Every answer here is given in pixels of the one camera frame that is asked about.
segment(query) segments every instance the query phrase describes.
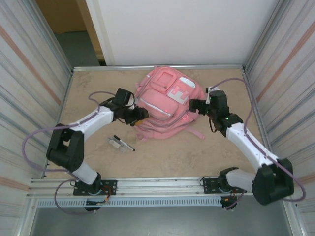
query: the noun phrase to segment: corrugated metal wall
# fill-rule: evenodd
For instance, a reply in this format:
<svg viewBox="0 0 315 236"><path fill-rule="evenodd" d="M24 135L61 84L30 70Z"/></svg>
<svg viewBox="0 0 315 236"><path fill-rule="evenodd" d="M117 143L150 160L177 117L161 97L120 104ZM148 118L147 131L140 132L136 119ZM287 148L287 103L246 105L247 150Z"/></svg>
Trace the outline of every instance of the corrugated metal wall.
<svg viewBox="0 0 315 236"><path fill-rule="evenodd" d="M274 152L289 158L306 187L307 198L298 208L309 234L314 235L314 0L289 3L248 75Z"/></svg>
<svg viewBox="0 0 315 236"><path fill-rule="evenodd" d="M71 76L50 29L33 1L0 1L0 235L12 235L21 216L31 169L21 155L23 138L53 126ZM49 133L27 145L31 160L45 164Z"/></svg>

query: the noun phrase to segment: gray floor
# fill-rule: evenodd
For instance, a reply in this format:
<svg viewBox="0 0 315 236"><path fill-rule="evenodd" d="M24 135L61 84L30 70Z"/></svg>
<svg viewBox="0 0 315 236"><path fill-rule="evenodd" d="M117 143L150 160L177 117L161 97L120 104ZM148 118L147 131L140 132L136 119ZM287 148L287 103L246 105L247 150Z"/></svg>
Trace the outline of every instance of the gray floor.
<svg viewBox="0 0 315 236"><path fill-rule="evenodd" d="M71 216L39 209L33 236L289 236L282 204L246 196L234 212L220 207L106 208Z"/></svg>
<svg viewBox="0 0 315 236"><path fill-rule="evenodd" d="M87 31L55 34L72 67L99 66Z"/></svg>

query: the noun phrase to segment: pen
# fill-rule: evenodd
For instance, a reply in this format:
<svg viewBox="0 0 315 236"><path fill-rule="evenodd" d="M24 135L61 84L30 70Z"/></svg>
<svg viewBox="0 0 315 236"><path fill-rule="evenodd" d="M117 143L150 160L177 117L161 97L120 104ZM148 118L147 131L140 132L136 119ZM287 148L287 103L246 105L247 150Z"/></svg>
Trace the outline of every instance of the pen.
<svg viewBox="0 0 315 236"><path fill-rule="evenodd" d="M136 149L134 149L132 146L130 146L129 144L125 143L123 140L121 140L120 138L118 138L116 135L114 135L115 139L118 139L120 142L122 142L124 145L126 145L129 149L136 151Z"/></svg>

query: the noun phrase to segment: pink backpack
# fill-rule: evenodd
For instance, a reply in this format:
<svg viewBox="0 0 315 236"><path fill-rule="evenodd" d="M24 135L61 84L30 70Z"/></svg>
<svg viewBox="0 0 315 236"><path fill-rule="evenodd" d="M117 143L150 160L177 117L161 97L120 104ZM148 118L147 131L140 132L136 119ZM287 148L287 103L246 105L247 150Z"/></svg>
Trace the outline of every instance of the pink backpack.
<svg viewBox="0 0 315 236"><path fill-rule="evenodd" d="M140 139L167 139L183 129L205 138L189 127L199 116L189 111L189 100L205 99L203 89L196 81L171 67L158 67L136 87L137 105L150 114L150 118L135 126Z"/></svg>

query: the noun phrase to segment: black pen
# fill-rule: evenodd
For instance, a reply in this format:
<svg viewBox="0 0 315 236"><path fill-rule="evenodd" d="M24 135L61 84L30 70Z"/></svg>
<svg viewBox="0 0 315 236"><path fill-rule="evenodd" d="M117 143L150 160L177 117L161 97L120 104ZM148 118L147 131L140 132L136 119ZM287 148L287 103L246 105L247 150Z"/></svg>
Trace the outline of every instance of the black pen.
<svg viewBox="0 0 315 236"><path fill-rule="evenodd" d="M136 149L134 149L132 146L130 146L129 144L125 143L123 140L121 140L120 138L118 138L116 135L114 135L114 138L119 140L120 142L122 142L124 145L126 145L129 149L136 151Z"/></svg>

